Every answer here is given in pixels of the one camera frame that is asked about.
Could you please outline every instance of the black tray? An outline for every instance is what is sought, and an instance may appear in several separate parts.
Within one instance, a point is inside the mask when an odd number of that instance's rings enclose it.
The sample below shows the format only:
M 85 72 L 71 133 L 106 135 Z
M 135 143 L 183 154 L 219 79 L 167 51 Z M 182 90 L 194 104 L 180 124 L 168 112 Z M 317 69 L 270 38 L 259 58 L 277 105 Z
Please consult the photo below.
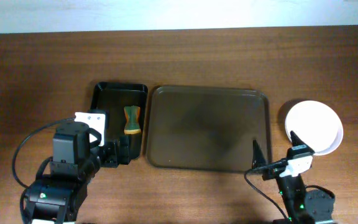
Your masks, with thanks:
M 121 151 L 118 149 L 118 163 L 120 163 L 120 156 L 129 157 L 129 161 L 139 157 L 142 147 L 146 101 L 147 87 L 143 84 L 100 82 L 94 88 L 91 109 L 106 110 L 109 113 L 109 125 L 104 137 L 105 141 L 116 141 L 118 148 L 124 144 L 129 147 L 129 152 L 123 152 L 122 149 Z M 139 125 L 142 132 L 140 134 L 125 135 L 126 118 L 124 107 L 132 105 L 140 107 Z M 121 162 L 121 164 L 127 164 L 129 161 L 125 158 L 125 161 Z
M 154 166 L 244 172 L 251 168 L 253 139 L 271 161 L 261 92 L 190 86 L 153 92 L 146 154 Z

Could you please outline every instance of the wood grain surface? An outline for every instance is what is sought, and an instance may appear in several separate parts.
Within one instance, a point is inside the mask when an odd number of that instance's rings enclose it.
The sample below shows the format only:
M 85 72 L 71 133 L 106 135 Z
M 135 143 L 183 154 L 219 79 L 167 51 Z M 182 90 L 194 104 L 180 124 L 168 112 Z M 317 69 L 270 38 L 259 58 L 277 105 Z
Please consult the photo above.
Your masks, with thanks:
M 274 160 L 290 146 L 286 102 L 326 103 L 342 119 L 344 139 L 337 151 L 315 157 L 304 181 L 337 195 L 335 219 L 358 223 L 358 26 L 0 35 L 0 223 L 21 222 L 23 189 L 11 172 L 16 146 L 35 128 L 86 111 L 100 81 L 260 90 L 270 102 Z M 42 132 L 20 152 L 17 172 L 25 183 L 52 155 L 53 133 Z M 283 206 L 274 180 L 251 181 Z M 275 218 L 278 210 L 241 174 L 158 169 L 141 155 L 96 174 L 78 223 Z

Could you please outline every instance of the white wall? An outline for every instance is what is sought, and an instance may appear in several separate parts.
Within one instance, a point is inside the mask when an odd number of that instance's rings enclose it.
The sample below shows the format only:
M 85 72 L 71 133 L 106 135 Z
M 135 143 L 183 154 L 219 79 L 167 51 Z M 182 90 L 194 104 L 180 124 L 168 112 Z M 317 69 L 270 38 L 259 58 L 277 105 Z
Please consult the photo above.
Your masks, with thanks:
M 0 33 L 358 24 L 358 0 L 0 0 Z

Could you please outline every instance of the white plastic part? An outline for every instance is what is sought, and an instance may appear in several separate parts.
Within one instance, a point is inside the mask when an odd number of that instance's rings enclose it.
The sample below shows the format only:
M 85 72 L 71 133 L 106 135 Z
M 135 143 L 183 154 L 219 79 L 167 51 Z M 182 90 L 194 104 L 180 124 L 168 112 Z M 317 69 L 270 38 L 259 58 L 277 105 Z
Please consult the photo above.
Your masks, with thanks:
M 316 156 L 333 152 L 343 139 L 343 126 L 335 111 L 324 103 L 311 100 L 291 108 L 285 118 L 285 131 L 290 141 L 290 132 L 294 131 Z
M 31 224 L 55 224 L 54 221 L 46 221 L 46 220 L 32 220 Z M 75 224 L 75 222 L 64 222 L 63 224 Z
M 288 175 L 296 177 L 297 175 L 310 169 L 312 160 L 313 156 L 305 156 L 289 160 L 288 165 L 285 167 L 285 171 L 280 174 L 280 177 L 286 177 Z
M 84 122 L 89 125 L 90 128 L 97 130 L 102 135 L 102 141 L 99 146 L 104 146 L 104 129 L 106 125 L 106 115 L 96 113 L 82 113 L 76 112 L 74 121 Z M 92 134 L 89 135 L 89 141 L 93 142 L 96 137 Z

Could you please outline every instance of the gray rectangular tray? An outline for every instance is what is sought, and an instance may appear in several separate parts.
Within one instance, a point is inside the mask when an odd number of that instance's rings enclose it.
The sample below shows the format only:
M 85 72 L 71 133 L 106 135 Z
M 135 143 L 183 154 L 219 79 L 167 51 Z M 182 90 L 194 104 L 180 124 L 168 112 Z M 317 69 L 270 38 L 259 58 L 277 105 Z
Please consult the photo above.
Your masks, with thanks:
M 147 158 L 156 167 L 244 172 L 253 139 L 271 160 L 268 107 L 254 90 L 161 86 L 152 95 Z

